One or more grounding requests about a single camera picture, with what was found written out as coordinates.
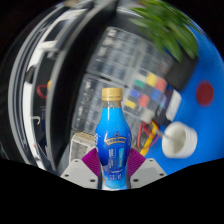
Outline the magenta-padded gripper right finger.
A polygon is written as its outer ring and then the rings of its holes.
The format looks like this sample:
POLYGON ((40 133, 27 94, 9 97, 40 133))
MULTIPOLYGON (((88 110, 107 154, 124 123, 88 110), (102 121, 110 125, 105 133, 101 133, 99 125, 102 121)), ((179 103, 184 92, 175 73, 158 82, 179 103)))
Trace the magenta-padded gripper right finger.
POLYGON ((155 159, 146 159, 131 149, 127 160, 126 185, 128 189, 140 188, 166 176, 155 159))

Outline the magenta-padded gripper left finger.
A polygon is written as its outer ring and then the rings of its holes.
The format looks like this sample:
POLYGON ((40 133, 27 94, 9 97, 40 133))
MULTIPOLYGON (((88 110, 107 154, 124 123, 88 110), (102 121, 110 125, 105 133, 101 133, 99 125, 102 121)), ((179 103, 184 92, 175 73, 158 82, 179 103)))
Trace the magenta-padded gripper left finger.
POLYGON ((89 151, 82 159, 74 159, 61 177, 76 185, 89 189, 99 188, 101 164, 96 149, 89 151))

